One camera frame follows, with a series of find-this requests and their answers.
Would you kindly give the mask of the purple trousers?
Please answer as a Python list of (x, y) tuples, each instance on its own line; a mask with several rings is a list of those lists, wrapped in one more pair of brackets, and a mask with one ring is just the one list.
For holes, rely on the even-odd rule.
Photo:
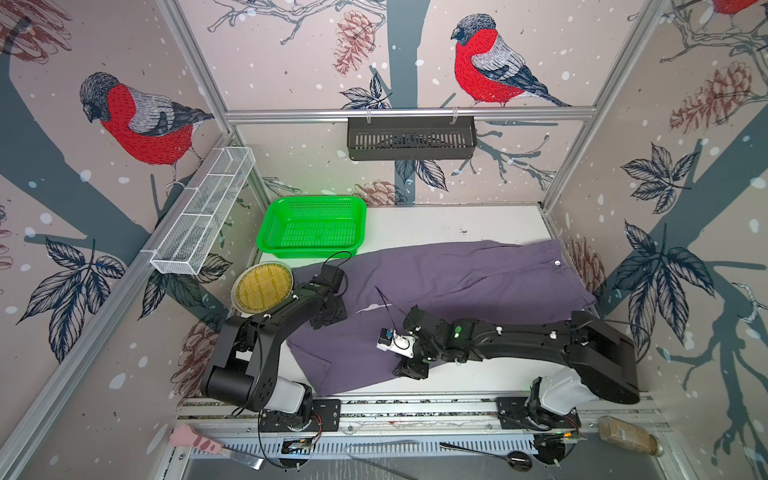
[(376, 341), (381, 329), (401, 327), (414, 306), (446, 321), (530, 325), (565, 320), (596, 301), (556, 240), (393, 248), (354, 256), (341, 268), (346, 319), (319, 329), (304, 324), (286, 341), (323, 396), (392, 380), (398, 357)]

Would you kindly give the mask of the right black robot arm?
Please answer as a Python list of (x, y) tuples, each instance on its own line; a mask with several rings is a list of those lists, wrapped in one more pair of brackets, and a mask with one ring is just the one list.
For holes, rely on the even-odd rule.
[(533, 380), (521, 412), (502, 414), (516, 428), (549, 431), (560, 422), (574, 424), (581, 404), (640, 400), (633, 340), (587, 311), (550, 324), (504, 326), (471, 318), (447, 322), (414, 307), (403, 328), (384, 329), (377, 341), (378, 349), (398, 355), (398, 378), (424, 380), (437, 361), (520, 358), (559, 365), (555, 374)]

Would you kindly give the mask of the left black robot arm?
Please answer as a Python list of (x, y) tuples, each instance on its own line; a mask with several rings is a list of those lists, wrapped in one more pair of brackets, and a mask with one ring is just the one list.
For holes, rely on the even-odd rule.
[(322, 327), (346, 318), (342, 284), (314, 279), (264, 313), (227, 319), (200, 380), (201, 393), (243, 410), (274, 411), (306, 421), (311, 388), (279, 375), (281, 349), (307, 323)]

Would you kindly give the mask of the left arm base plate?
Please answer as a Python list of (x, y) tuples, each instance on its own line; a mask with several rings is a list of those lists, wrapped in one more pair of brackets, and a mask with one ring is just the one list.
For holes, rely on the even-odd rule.
[(340, 400), (315, 399), (294, 414), (264, 410), (258, 427), (261, 433), (337, 432), (340, 417)]

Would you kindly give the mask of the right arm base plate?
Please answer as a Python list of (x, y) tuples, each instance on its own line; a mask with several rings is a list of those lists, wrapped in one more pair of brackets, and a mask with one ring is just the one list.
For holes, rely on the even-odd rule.
[(496, 417), (504, 430), (549, 432), (581, 428), (581, 421), (575, 409), (567, 415), (559, 415), (544, 409), (527, 397), (497, 397), (495, 405)]

